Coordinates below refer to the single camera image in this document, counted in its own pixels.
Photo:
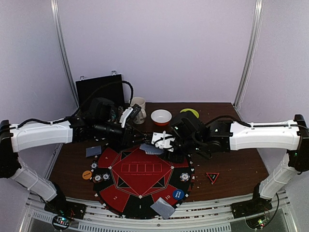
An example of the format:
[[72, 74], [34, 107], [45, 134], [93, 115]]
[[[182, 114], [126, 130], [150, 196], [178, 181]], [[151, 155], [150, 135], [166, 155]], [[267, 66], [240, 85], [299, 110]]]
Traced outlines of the blue small blind button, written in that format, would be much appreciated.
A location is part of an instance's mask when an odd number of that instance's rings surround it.
[[173, 191], [172, 196], [176, 200], [182, 200], [184, 198], [184, 191], [181, 189], [176, 189]]

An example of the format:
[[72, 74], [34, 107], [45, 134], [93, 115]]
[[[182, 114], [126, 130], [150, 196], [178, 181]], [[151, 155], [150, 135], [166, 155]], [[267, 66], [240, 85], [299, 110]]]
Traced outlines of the poker chip stack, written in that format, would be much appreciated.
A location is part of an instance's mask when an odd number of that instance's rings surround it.
[[91, 164], [91, 168], [92, 168], [92, 169], [97, 168], [97, 166], [98, 166], [97, 163], [92, 163], [92, 164]]
[[100, 183], [103, 180], [102, 175], [97, 174], [93, 177], [93, 182], [94, 183]]
[[108, 173], [105, 173], [102, 175], [102, 180], [108, 181], [110, 179], [110, 175]]

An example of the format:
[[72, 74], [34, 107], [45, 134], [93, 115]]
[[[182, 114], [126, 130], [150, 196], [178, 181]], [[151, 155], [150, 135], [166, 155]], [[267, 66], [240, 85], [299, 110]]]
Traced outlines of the grey card deck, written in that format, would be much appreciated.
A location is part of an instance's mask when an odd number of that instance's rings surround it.
[[164, 150], [148, 144], [141, 144], [140, 150], [144, 151], [147, 155], [161, 155], [164, 152]]

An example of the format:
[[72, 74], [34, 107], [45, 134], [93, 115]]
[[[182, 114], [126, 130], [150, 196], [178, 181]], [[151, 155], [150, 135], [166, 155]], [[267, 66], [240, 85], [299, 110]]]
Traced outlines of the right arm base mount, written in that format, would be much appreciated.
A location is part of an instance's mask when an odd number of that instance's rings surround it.
[[271, 200], [257, 198], [231, 204], [231, 211], [234, 218], [263, 213], [265, 209], [272, 209]]

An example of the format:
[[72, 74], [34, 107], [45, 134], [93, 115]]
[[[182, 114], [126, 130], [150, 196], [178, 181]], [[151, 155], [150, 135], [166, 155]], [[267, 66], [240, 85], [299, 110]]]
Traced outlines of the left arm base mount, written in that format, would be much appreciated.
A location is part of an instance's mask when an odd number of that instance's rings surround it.
[[70, 219], [83, 219], [86, 205], [63, 200], [46, 202], [44, 210]]

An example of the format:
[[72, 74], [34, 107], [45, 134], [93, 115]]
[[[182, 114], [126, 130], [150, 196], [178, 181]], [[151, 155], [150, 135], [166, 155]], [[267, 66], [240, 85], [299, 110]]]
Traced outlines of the orange big blind button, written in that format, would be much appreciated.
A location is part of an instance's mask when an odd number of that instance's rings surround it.
[[86, 170], [82, 173], [82, 178], [84, 180], [90, 180], [92, 178], [92, 172], [90, 170]]

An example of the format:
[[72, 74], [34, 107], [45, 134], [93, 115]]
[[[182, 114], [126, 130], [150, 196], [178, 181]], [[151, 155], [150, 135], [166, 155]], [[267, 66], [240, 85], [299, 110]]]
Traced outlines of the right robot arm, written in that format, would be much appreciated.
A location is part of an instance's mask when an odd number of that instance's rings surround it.
[[248, 201], [247, 208], [254, 214], [296, 174], [309, 170], [309, 129], [300, 114], [275, 123], [245, 123], [234, 118], [224, 121], [219, 116], [204, 124], [191, 112], [184, 112], [174, 118], [171, 128], [172, 134], [163, 133], [159, 147], [172, 152], [197, 150], [202, 155], [211, 155], [249, 148], [286, 150], [278, 167], [257, 184], [257, 195]]

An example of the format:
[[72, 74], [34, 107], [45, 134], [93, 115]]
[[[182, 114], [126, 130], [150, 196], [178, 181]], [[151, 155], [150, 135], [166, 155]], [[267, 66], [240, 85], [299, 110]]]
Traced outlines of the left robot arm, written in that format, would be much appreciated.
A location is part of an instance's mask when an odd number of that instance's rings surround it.
[[19, 156], [24, 151], [40, 151], [43, 147], [106, 139], [121, 146], [133, 145], [142, 137], [129, 121], [142, 111], [138, 104], [125, 109], [120, 116], [112, 102], [92, 100], [87, 112], [74, 113], [55, 121], [28, 119], [12, 124], [0, 123], [0, 176], [12, 179], [40, 196], [60, 215], [70, 207], [60, 187], [43, 178]]

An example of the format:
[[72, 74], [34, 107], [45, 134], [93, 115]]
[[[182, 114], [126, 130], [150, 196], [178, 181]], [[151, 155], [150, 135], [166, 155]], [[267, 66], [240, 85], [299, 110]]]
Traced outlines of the stack of poker chips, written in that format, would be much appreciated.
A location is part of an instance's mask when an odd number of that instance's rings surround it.
[[189, 179], [190, 179], [189, 173], [181, 173], [180, 175], [181, 182], [187, 182]]

